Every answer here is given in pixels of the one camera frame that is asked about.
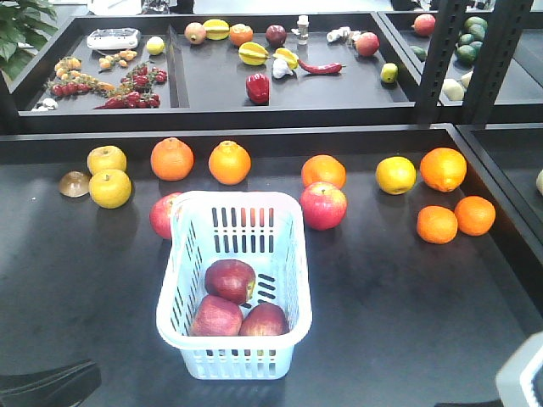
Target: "white container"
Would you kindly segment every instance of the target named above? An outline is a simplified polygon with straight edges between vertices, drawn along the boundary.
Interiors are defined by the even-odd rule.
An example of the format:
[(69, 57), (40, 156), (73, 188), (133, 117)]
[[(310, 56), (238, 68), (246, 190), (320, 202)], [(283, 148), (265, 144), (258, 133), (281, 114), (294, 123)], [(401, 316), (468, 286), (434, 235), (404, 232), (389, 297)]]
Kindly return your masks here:
[[(185, 192), (172, 208), (172, 246), (156, 311), (160, 335), (179, 348), (198, 379), (278, 379), (311, 326), (305, 236), (298, 202), (280, 192)], [(190, 337), (206, 269), (240, 259), (255, 269), (246, 316), (262, 301), (283, 308), (288, 333), (274, 337)]]

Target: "tangerine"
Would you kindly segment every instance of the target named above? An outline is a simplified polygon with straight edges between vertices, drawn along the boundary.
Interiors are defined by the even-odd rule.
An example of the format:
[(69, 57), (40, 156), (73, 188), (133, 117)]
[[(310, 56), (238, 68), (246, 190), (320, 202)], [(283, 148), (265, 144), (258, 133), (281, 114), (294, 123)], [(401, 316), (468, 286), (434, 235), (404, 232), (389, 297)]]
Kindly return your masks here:
[(302, 167), (302, 182), (308, 187), (313, 182), (325, 181), (341, 189), (347, 181), (343, 164), (331, 155), (319, 154), (305, 161)]
[(211, 152), (209, 167), (211, 174), (221, 184), (236, 185), (249, 173), (251, 158), (245, 148), (226, 140)]
[(486, 199), (472, 195), (461, 199), (455, 207), (458, 229), (469, 236), (481, 236), (495, 220), (495, 208)]
[(457, 231), (458, 221), (450, 209), (430, 205), (418, 212), (417, 233), (428, 243), (448, 243), (455, 238)]
[(158, 142), (151, 153), (151, 169), (163, 181), (182, 180), (193, 165), (193, 150), (175, 137)]
[(467, 163), (464, 156), (455, 149), (439, 147), (423, 157), (419, 170), (430, 188), (450, 192), (464, 181)]

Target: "red chili pepper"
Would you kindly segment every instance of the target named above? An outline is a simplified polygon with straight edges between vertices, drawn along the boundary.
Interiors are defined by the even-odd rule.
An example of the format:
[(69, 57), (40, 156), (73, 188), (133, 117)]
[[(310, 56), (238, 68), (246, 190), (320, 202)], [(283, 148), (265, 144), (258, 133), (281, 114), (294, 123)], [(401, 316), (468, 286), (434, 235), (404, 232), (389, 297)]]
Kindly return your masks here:
[(343, 65), (339, 62), (332, 62), (327, 65), (308, 65), (301, 59), (298, 59), (298, 65), (302, 70), (306, 70), (310, 74), (324, 75), (324, 74), (337, 74), (343, 68)]

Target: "black tray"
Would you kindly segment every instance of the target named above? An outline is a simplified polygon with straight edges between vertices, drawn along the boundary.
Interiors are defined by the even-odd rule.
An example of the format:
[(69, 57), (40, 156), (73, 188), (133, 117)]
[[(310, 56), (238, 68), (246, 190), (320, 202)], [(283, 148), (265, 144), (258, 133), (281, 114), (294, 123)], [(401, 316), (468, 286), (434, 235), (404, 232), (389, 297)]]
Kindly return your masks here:
[[(384, 12), (378, 15), (389, 27), (392, 36), (398, 41), (406, 56), (421, 75), (424, 62), (421, 62), (410, 49), (416, 45), (428, 50), (429, 37), (417, 36), (411, 25), (420, 12)], [(491, 12), (467, 12), (466, 18), (477, 15), (485, 18), (491, 24)], [(527, 19), (526, 30), (523, 31), (518, 43), (517, 51), (509, 65), (505, 79), (501, 85), (490, 115), (490, 123), (534, 122), (540, 120), (540, 110), (543, 108), (543, 78), (541, 71), (540, 40), (543, 26), (543, 13), (531, 12)], [(457, 61), (453, 54), (447, 70), (446, 78), (460, 80), (461, 76), (473, 70)], [(451, 101), (445, 94), (441, 94), (439, 101), (444, 108), (440, 110), (439, 119), (446, 122), (460, 123), (460, 109), (462, 102)]]
[(489, 172), (543, 242), (543, 196), (535, 180), (543, 170), (543, 125), (459, 126)]
[[(48, 45), (31, 61), (18, 81), (11, 86), (20, 112), (21, 133), (138, 130), (208, 130), (311, 125), (368, 125), (413, 123), (417, 82), (416, 70), (401, 57), (404, 53), (375, 13), (310, 14), (310, 39), (299, 46), (293, 33), (286, 47), (310, 64), (341, 62), (346, 66), (338, 75), (308, 75), (301, 68), (294, 77), (272, 80), (269, 105), (254, 106), (247, 98), (245, 78), (257, 72), (272, 75), (272, 61), (266, 66), (251, 67), (238, 57), (238, 49), (228, 39), (194, 47), (183, 35), (191, 21), (204, 22), (222, 18), (230, 25), (251, 25), (255, 41), (267, 45), (266, 28), (280, 24), (287, 30), (296, 27), (298, 15), (140, 15), (103, 18), (76, 17), (69, 20)], [(326, 34), (343, 25), (353, 30), (375, 32), (381, 47), (371, 58), (358, 57), (345, 43), (327, 44)], [(86, 36), (97, 28), (133, 27), (143, 39), (137, 47), (136, 62), (148, 59), (144, 44), (150, 36), (162, 36), (166, 52), (152, 57), (158, 66), (167, 68), (170, 80), (156, 86), (162, 99), (160, 109), (92, 110), (104, 100), (95, 95), (59, 100), (55, 112), (30, 112), (44, 96), (43, 84), (53, 78), (53, 67), (60, 58), (74, 54), (82, 59), (83, 70), (104, 81), (118, 84), (126, 70), (115, 68), (98, 74), (99, 53), (91, 52)], [(399, 65), (395, 86), (381, 83), (379, 73), (384, 62)]]
[[(183, 181), (151, 172), (151, 149), (168, 136), (195, 152)], [(228, 138), (253, 157), (236, 187), (220, 186), (207, 169), (212, 148)], [(88, 196), (61, 196), (60, 177), (84, 170), (91, 148), (104, 144), (128, 156), (135, 189), (128, 204), (99, 209)], [(418, 166), (438, 146), (459, 148), (470, 163), (461, 189), (436, 192), (419, 176), (406, 195), (378, 190), (378, 161), (400, 153)], [(494, 376), (506, 359), (543, 328), (543, 248), (451, 125), (9, 136), (0, 138), (0, 151), (0, 370), (92, 359), (103, 384), (88, 407), (484, 401), (497, 398)], [(193, 379), (155, 326), (171, 244), (153, 233), (149, 209), (178, 190), (297, 198), (301, 166), (316, 153), (345, 164), (350, 206), (336, 229), (305, 231), (313, 323), (289, 373), (273, 382)], [(497, 207), (491, 234), (459, 234), (443, 246), (417, 236), (422, 206), (453, 208), (468, 194)]]

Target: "apple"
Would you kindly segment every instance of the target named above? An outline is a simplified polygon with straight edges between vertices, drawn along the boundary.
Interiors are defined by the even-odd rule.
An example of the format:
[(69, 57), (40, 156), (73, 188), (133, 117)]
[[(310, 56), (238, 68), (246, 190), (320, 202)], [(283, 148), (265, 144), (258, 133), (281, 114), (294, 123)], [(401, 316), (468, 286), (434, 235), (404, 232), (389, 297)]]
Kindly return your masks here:
[(347, 213), (347, 197), (334, 184), (313, 182), (299, 199), (305, 223), (317, 231), (326, 231), (341, 223)]
[(431, 36), (434, 32), (435, 17), (432, 14), (420, 14), (415, 18), (413, 30), (419, 36)]
[(239, 329), (239, 335), (270, 337), (283, 335), (287, 331), (287, 317), (283, 309), (275, 304), (261, 303), (247, 314)]
[(287, 32), (282, 25), (270, 25), (266, 29), (266, 40), (274, 48), (282, 47), (287, 41)]
[(543, 195), (543, 170), (541, 170), (541, 172), (537, 176), (537, 179), (535, 180), (535, 186), (537, 187), (540, 194)]
[(116, 146), (96, 147), (87, 155), (87, 167), (91, 175), (101, 170), (126, 171), (126, 156)]
[(235, 337), (243, 320), (244, 315), (235, 303), (215, 295), (206, 295), (196, 311), (190, 326), (190, 335)]
[(362, 33), (355, 42), (356, 51), (362, 57), (371, 57), (379, 49), (379, 38), (372, 32)]
[(163, 239), (171, 240), (171, 207), (173, 201), (181, 195), (173, 192), (156, 201), (149, 211), (149, 222), (157, 235)]
[(235, 304), (246, 303), (252, 298), (255, 282), (255, 270), (241, 260), (217, 260), (205, 271), (205, 290)]

